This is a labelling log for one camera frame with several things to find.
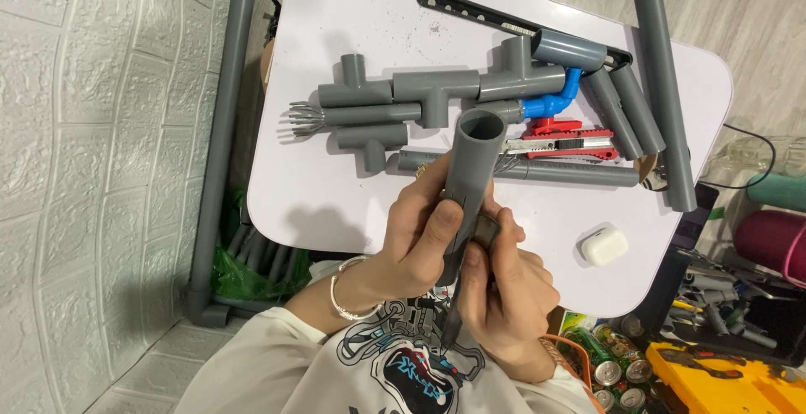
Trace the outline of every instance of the white table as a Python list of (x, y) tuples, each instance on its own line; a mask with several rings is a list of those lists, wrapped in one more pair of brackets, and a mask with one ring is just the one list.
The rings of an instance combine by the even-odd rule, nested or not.
[[(633, 28), (550, 0), (470, 1), (636, 53)], [(280, 244), (307, 249), (380, 250), (388, 207), (413, 176), (391, 168), (370, 176), (360, 155), (338, 150), (330, 132), (295, 139), (288, 104), (308, 100), (320, 83), (332, 83), (344, 53), (366, 57), (370, 80), (390, 79), (399, 71), (486, 72), (492, 49), (508, 37), (422, 9), (415, 0), (285, 0), (248, 193), (258, 230)], [(730, 105), (732, 80), (725, 63), (710, 52), (677, 43), (673, 52), (696, 175)], [(640, 64), (637, 59), (633, 66), (638, 70)], [(452, 101), (451, 122), (459, 111), (459, 100)], [(582, 94), (558, 118), (600, 123)], [(523, 129), (510, 126), (508, 134), (514, 138)], [(411, 123), (407, 148), (444, 152), (453, 132)], [(555, 276), (561, 305), (597, 316), (619, 316), (641, 302), (680, 218), (661, 194), (639, 186), (501, 180), (496, 194), (526, 229), (523, 248), (542, 255)], [(591, 267), (577, 243), (608, 225), (626, 234), (630, 251), (609, 265)]]

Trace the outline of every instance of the wall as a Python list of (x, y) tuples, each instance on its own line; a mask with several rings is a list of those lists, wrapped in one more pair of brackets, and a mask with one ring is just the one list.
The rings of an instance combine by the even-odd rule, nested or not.
[(83, 412), (181, 316), (229, 0), (0, 0), (0, 412)]

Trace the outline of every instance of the black metal bracket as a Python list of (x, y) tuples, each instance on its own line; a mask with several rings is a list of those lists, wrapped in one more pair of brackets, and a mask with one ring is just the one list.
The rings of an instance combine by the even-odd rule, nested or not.
[[(533, 37), (534, 33), (541, 28), (559, 31), (519, 17), (510, 16), (499, 10), (494, 10), (469, 0), (417, 0), (417, 3), (424, 8), (464, 18), (477, 24), (487, 25), (518, 36), (527, 35)], [(633, 55), (619, 48), (608, 46), (607, 54), (608, 58), (605, 59), (604, 63), (610, 67), (619, 66), (623, 63), (632, 64), (633, 62)]]

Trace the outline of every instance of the green plastic bag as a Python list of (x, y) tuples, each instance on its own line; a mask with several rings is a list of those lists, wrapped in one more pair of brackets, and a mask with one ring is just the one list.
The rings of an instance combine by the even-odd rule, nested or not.
[(290, 298), (308, 284), (310, 281), (308, 266), (310, 266), (308, 251), (302, 250), (294, 262), (291, 279), (272, 285), (266, 277), (247, 268), (246, 264), (227, 254), (226, 249), (218, 247), (215, 250), (210, 285), (215, 294), (228, 299), (276, 302)]

